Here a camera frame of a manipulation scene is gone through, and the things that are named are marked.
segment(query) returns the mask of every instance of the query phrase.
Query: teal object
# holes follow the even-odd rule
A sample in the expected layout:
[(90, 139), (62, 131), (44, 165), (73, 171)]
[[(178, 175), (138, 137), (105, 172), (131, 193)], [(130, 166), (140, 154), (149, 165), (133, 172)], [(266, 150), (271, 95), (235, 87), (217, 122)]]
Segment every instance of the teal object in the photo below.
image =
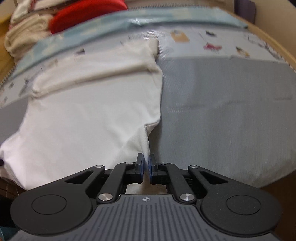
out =
[(206, 23), (246, 28), (247, 25), (219, 8), (174, 7), (120, 11), (98, 17), (39, 41), (19, 62), (11, 78), (62, 51), (132, 27), (155, 23)]
[(0, 238), (2, 241), (8, 241), (17, 233), (17, 229), (15, 228), (7, 228), (0, 226)]

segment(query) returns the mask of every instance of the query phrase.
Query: gray ribbed plate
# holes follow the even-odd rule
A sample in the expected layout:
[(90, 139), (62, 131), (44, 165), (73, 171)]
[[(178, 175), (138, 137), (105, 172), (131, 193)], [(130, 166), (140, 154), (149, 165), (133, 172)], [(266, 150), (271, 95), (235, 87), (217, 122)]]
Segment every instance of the gray ribbed plate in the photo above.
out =
[(11, 241), (276, 241), (271, 233), (240, 238), (209, 226), (193, 205), (180, 204), (172, 195), (122, 195), (112, 204), (97, 207), (77, 229), (51, 237), (19, 231)]

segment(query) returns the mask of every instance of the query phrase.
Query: red fabric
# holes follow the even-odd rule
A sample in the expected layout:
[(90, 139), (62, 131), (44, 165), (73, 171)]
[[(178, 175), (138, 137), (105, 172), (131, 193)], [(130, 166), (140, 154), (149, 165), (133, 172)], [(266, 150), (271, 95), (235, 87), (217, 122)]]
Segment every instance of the red fabric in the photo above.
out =
[(49, 29), (55, 34), (89, 19), (121, 10), (127, 10), (124, 0), (81, 0), (59, 11), (49, 22)]

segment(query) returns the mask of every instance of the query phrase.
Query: beige cloth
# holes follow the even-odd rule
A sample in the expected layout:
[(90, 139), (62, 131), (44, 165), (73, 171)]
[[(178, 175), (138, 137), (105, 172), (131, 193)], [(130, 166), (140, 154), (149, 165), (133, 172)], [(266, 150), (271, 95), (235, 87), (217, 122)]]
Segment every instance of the beige cloth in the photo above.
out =
[(15, 62), (18, 62), (39, 40), (51, 35), (48, 31), (48, 22), (52, 18), (49, 14), (35, 14), (6, 33), (4, 47)]

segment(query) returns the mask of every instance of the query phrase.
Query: crosshair logo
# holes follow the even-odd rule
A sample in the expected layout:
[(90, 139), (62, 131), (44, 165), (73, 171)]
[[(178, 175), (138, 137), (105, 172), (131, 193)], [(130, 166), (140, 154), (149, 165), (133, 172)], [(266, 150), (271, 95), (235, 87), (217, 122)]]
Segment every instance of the crosshair logo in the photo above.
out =
[(143, 200), (144, 202), (148, 202), (148, 201), (151, 200), (151, 198), (149, 198), (149, 197), (144, 197), (142, 200)]

